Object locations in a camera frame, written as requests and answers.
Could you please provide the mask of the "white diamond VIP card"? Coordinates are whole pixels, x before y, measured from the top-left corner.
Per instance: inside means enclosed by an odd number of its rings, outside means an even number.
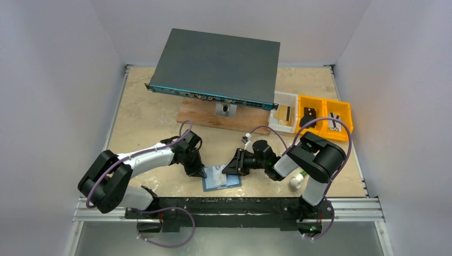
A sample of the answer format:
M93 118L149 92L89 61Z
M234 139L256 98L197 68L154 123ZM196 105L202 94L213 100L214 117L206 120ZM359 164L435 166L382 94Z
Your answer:
M212 179L215 187L225 186L227 184L227 175L222 173L226 165L216 165L212 167Z

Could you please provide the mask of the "blue card holder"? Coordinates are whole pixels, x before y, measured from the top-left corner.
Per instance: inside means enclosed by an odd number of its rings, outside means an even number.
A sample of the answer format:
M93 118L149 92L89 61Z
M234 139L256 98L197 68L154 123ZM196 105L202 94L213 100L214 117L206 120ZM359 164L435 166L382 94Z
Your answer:
M204 192L241 187L241 176L222 173L226 166L226 164L223 164L204 167L206 174L206 177L202 180Z

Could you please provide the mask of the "grey card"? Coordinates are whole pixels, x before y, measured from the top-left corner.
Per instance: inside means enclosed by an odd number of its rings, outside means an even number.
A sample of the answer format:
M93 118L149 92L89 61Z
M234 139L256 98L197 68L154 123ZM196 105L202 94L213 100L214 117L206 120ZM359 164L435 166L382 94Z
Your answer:
M291 112L291 107L287 106L286 108L286 121L290 122L290 112Z

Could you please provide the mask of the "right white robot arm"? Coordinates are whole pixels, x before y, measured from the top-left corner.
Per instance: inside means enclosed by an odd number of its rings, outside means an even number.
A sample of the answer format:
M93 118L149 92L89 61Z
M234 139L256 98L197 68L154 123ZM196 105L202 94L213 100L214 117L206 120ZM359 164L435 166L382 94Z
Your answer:
M304 216L312 217L319 212L328 184L345 160L341 147L307 132L282 156L277 156L266 140L253 142L251 152L238 148L222 173L246 176L250 170L263 170L271 180L281 181L300 168L309 179L299 209Z

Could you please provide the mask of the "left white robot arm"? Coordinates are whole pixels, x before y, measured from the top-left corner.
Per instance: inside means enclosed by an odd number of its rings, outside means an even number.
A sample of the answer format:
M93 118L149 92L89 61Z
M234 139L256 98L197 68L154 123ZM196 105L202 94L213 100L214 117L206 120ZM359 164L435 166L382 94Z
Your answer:
M86 206L101 213L117 207L130 208L145 218L153 218L160 208L157 194L146 186L129 185L130 180L158 167L180 164L189 177L205 178L201 161L200 136L190 130L161 140L154 146L127 154L101 152L81 178L77 189L87 201Z

